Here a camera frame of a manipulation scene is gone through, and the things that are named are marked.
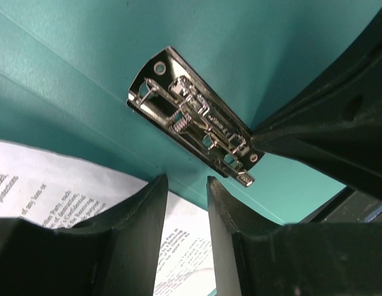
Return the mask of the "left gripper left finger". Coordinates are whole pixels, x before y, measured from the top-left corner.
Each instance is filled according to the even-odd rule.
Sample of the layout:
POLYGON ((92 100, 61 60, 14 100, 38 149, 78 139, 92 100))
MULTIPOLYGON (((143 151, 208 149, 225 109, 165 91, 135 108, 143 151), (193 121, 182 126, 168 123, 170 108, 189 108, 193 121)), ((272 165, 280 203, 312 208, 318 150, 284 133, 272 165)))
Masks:
POLYGON ((160 175, 71 228, 0 218, 0 295, 152 295, 167 197, 160 175))

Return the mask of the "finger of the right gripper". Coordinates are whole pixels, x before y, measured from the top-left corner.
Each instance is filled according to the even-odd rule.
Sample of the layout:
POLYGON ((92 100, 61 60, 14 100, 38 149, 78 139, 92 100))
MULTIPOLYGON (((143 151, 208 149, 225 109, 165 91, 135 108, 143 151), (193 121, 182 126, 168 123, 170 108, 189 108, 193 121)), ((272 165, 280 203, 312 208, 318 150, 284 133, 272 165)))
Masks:
POLYGON ((251 141, 382 201, 382 8, 251 141))

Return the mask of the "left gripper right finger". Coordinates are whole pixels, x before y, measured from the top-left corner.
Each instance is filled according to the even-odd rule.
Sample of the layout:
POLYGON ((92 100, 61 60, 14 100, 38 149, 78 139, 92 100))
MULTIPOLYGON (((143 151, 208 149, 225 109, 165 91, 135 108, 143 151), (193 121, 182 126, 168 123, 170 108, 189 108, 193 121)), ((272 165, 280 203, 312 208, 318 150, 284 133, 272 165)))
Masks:
POLYGON ((382 223, 280 225, 207 179, 219 295, 382 295, 382 223))

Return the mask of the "single printed paper sheet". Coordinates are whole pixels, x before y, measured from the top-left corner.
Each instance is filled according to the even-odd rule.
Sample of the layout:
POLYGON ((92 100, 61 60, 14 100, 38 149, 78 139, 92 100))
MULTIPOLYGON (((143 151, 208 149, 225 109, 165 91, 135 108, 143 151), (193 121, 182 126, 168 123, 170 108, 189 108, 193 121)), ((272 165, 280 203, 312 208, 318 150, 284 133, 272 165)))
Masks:
MULTIPOLYGON (((0 218, 69 228, 137 193, 142 179, 79 158, 0 141, 0 218)), ((215 295, 209 218, 169 193, 155 295, 215 295)))

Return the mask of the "teal file folder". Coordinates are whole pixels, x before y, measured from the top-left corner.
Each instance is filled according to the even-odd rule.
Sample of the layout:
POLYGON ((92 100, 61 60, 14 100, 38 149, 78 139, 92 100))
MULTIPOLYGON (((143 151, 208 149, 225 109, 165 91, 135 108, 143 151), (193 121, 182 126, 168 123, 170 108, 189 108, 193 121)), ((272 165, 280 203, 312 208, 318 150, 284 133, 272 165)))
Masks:
POLYGON ((348 186, 256 149, 252 134, 381 8, 382 1, 0 1, 0 141, 146 185, 166 175, 168 194, 207 214, 213 176, 274 223, 301 223, 348 186))

